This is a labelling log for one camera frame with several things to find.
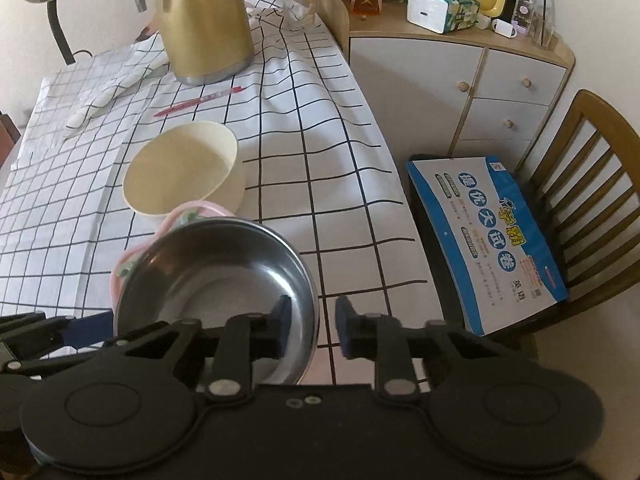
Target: wooden countertop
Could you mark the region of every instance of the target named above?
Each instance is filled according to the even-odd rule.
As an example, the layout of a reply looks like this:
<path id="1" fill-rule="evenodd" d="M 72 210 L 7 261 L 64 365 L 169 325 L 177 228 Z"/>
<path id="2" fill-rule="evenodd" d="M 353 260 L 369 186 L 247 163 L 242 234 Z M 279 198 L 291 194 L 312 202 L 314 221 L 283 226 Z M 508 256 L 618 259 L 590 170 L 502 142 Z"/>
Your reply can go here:
<path id="1" fill-rule="evenodd" d="M 488 28 L 481 30 L 477 27 L 464 28 L 438 34 L 410 23 L 406 19 L 406 4 L 398 2 L 384 2 L 382 13 L 378 16 L 367 16 L 363 20 L 357 14 L 349 15 L 350 36 L 352 38 L 411 38 L 415 40 L 449 41 L 450 43 L 464 43 L 496 50 L 511 52 L 521 56 L 532 57 L 566 68 L 574 65 L 575 58 L 572 51 L 557 38 L 554 38 L 552 50 L 542 50 L 536 47 L 529 38 L 516 36 L 505 38 Z"/>
<path id="2" fill-rule="evenodd" d="M 383 2 L 382 13 L 367 16 L 363 20 L 348 11 L 348 0 L 316 0 L 318 13 L 342 46 L 345 54 L 349 50 L 349 38 L 410 38 L 415 40 L 449 41 L 502 50 L 520 56 L 539 59 L 572 69 L 575 65 L 574 53 L 557 36 L 551 41 L 550 50 L 542 50 L 533 45 L 529 38 L 517 36 L 505 38 L 490 29 L 465 28 L 447 34 L 437 34 L 407 21 L 406 4 Z"/>

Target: cabinet drawer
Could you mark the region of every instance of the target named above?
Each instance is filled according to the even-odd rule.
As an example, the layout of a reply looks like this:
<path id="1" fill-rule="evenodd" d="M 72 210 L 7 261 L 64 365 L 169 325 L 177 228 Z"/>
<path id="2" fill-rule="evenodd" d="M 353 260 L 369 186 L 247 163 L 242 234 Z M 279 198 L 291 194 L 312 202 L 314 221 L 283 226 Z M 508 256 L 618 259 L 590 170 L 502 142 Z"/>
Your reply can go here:
<path id="1" fill-rule="evenodd" d="M 550 105 L 565 68 L 529 57 L 490 50 L 476 97 Z"/>
<path id="2" fill-rule="evenodd" d="M 460 132 L 460 139 L 531 140 L 545 117 L 548 106 L 474 99 Z"/>
<path id="3" fill-rule="evenodd" d="M 529 140 L 459 140 L 453 156 L 496 156 L 508 171 L 514 171 L 529 147 Z"/>

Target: table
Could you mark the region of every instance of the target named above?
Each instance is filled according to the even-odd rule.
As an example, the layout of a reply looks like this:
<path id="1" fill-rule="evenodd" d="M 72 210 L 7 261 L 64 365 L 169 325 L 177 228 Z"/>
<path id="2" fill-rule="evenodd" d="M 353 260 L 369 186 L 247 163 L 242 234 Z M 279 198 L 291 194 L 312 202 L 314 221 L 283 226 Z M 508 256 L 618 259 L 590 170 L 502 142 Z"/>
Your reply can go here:
<path id="1" fill-rule="evenodd" d="M 238 216 L 286 237 L 314 276 L 320 306 L 310 382 L 372 379 L 371 362 L 340 354 L 335 298 L 406 326 L 442 318 L 414 221 L 382 134 L 331 34 L 318 19 L 282 28 L 276 0 L 245 0 L 254 63 L 228 81 L 187 87 L 163 66 L 143 77 L 69 140 L 61 122 L 159 35 L 82 60 L 45 78 L 0 198 L 2 314 L 42 310 L 89 316 L 111 307 L 109 275 L 122 251 L 152 235 L 127 207 L 122 180 L 133 156 L 191 120 L 226 124 L 239 140 L 247 189 Z M 154 118 L 173 103 L 233 86 L 244 90 Z"/>

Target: tissue box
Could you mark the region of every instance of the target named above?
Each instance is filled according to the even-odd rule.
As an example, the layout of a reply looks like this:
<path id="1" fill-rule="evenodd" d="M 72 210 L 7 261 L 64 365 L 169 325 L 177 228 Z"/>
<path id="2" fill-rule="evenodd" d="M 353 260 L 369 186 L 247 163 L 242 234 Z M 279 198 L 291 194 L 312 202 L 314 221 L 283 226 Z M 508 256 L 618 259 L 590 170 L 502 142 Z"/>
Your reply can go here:
<path id="1" fill-rule="evenodd" d="M 406 18 L 420 27 L 443 34 L 473 27 L 480 3 L 476 0 L 409 0 Z"/>

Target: beige bowl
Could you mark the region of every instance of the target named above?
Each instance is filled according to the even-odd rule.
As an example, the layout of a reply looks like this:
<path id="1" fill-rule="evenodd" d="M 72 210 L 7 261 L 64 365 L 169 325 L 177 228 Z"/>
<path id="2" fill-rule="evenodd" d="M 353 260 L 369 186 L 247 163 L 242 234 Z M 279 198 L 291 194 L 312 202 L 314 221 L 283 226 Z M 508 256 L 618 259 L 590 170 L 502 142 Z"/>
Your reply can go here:
<path id="1" fill-rule="evenodd" d="M 244 196 L 238 140 L 212 121 L 176 126 L 140 150 L 122 187 L 127 205 L 153 224 L 192 200 L 208 200 L 235 213 Z"/>

